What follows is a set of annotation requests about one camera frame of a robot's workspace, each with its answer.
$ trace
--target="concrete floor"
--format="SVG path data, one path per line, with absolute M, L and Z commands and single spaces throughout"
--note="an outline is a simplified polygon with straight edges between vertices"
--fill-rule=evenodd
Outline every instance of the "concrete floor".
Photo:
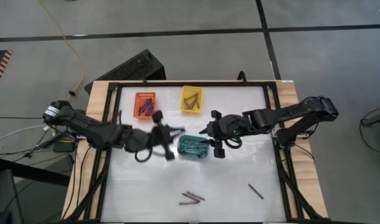
M 45 0 L 69 35 L 170 30 L 260 28 L 253 0 Z M 269 27 L 380 24 L 380 1 L 262 1 Z M 0 1 L 0 37 L 60 35 L 36 0 Z M 380 223 L 380 154 L 369 150 L 358 121 L 380 108 L 380 29 L 271 33 L 280 75 L 294 80 L 299 98 L 330 97 L 339 109 L 334 123 L 320 124 L 310 139 L 329 217 Z M 167 78 L 274 78 L 263 33 L 131 37 L 71 41 L 85 64 L 88 83 L 138 52 L 149 49 Z M 65 98 L 80 78 L 75 55 L 62 41 L 3 42 L 14 51 L 0 84 L 0 116 L 41 116 L 47 105 Z M 81 90 L 73 106 L 85 109 Z M 1 120 L 0 137 L 41 120 Z M 380 126 L 366 130 L 380 148 Z M 42 130 L 0 142 L 0 151 L 33 147 Z M 38 153 L 31 164 L 58 154 Z M 18 157 L 7 157 L 10 160 Z M 39 164 L 46 167 L 53 161 Z

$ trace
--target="black equipment box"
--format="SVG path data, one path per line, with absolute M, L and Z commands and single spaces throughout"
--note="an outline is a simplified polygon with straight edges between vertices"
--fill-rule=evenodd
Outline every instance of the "black equipment box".
M 164 66 L 148 50 L 143 50 L 136 56 L 99 77 L 98 80 L 166 80 Z M 85 91 L 90 95 L 93 82 L 87 84 Z

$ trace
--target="white whiteboard surface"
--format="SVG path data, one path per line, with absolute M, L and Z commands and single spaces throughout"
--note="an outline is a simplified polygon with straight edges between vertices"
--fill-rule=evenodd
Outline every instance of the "white whiteboard surface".
M 133 118 L 136 92 L 156 92 L 156 108 L 162 110 L 162 122 L 185 127 L 186 134 L 197 133 L 212 121 L 210 111 L 222 115 L 266 108 L 264 93 L 258 86 L 204 87 L 200 114 L 180 111 L 182 87 L 123 87 L 119 109 L 122 122 L 150 131 L 151 120 Z M 175 160 L 152 156 L 145 163 L 134 154 L 113 149 L 103 203 L 102 222 L 284 222 L 276 160 L 270 135 L 242 138 L 243 146 L 224 145 L 226 158 L 213 156 L 213 148 L 204 159 L 178 155 L 177 141 L 170 145 Z M 154 151 L 163 152 L 162 147 Z M 139 158 L 148 151 L 139 153 Z M 263 197 L 259 198 L 251 184 Z M 196 205 L 178 205 L 189 201 L 182 193 L 191 191 L 205 198 Z

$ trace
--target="teal bin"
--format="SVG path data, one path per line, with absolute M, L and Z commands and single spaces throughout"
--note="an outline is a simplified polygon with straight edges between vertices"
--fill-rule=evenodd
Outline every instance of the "teal bin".
M 183 135 L 178 139 L 177 152 L 183 156 L 205 158 L 209 152 L 209 140 L 198 136 Z

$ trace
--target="yellow bin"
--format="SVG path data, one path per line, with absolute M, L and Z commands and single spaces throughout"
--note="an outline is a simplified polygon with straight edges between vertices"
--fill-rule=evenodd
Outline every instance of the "yellow bin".
M 203 88 L 183 86 L 182 104 L 180 109 L 185 113 L 201 113 Z

